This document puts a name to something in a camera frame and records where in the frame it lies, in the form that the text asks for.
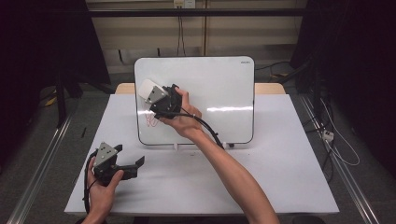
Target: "person's left hand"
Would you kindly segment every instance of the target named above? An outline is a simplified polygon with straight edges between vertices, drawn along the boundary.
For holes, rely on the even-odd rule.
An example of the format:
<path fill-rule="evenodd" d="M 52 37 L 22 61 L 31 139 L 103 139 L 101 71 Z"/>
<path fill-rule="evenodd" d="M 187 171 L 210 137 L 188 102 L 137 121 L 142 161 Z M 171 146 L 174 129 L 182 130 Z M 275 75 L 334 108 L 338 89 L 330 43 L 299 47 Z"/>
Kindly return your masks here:
<path fill-rule="evenodd" d="M 102 186 L 99 181 L 96 181 L 96 177 L 93 175 L 92 167 L 94 161 L 95 157 L 90 161 L 87 182 L 87 188 L 92 185 L 90 189 L 91 209 L 83 223 L 103 223 L 105 221 L 113 206 L 116 187 L 120 183 L 124 173 L 122 170 L 117 171 L 113 175 L 110 184 L 107 187 Z"/>

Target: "red drawing on whiteboard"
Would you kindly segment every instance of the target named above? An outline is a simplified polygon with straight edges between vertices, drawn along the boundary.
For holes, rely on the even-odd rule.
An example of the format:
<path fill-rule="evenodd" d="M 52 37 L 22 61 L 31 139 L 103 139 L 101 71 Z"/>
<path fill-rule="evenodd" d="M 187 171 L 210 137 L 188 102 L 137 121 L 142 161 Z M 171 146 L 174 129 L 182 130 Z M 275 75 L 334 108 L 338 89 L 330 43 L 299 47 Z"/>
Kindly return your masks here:
<path fill-rule="evenodd" d="M 148 111 L 148 113 L 145 113 L 145 118 L 146 118 L 146 124 L 148 127 L 155 127 L 157 126 L 159 120 L 154 118 L 154 113 L 149 111 L 149 105 L 143 102 L 143 108 Z"/>

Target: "person's right hand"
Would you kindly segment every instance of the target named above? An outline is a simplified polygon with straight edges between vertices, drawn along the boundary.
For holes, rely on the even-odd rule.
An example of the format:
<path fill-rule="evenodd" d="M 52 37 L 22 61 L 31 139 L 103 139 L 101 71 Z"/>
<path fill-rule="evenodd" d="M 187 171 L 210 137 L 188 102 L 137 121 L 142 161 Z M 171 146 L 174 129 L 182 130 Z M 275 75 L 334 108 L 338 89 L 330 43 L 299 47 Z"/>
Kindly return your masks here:
<path fill-rule="evenodd" d="M 189 113 L 195 117 L 200 118 L 202 116 L 201 111 L 190 105 L 189 93 L 183 91 L 178 87 L 175 88 L 177 93 L 181 95 L 181 111 L 180 113 Z M 173 119 L 160 118 L 164 124 L 173 127 L 180 136 L 192 139 L 198 132 L 202 132 L 202 125 L 194 118 L 176 116 Z"/>

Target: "white eraser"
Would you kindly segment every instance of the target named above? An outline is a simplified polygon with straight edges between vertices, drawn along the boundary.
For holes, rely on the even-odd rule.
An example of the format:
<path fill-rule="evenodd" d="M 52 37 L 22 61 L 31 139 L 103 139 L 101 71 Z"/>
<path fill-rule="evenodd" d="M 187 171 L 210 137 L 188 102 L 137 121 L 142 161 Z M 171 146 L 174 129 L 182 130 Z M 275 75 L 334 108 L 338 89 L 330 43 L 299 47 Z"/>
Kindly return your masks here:
<path fill-rule="evenodd" d="M 158 87 L 161 91 L 166 92 L 160 85 L 154 83 L 150 79 L 145 79 L 143 80 L 142 85 L 140 85 L 139 90 L 137 90 L 137 94 L 146 101 L 155 86 Z"/>

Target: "horizontal metal bar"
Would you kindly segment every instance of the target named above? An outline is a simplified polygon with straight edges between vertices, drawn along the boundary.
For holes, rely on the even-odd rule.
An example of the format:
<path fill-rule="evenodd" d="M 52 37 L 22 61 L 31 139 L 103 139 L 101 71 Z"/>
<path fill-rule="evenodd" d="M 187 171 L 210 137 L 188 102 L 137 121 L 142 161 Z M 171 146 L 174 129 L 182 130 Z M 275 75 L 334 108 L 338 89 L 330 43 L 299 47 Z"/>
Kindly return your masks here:
<path fill-rule="evenodd" d="M 266 9 L 214 9 L 214 8 L 183 8 L 183 9 L 91 9 L 59 10 L 50 9 L 40 13 L 58 16 L 88 17 L 295 17 L 330 13 L 327 10 L 305 8 L 266 8 Z"/>

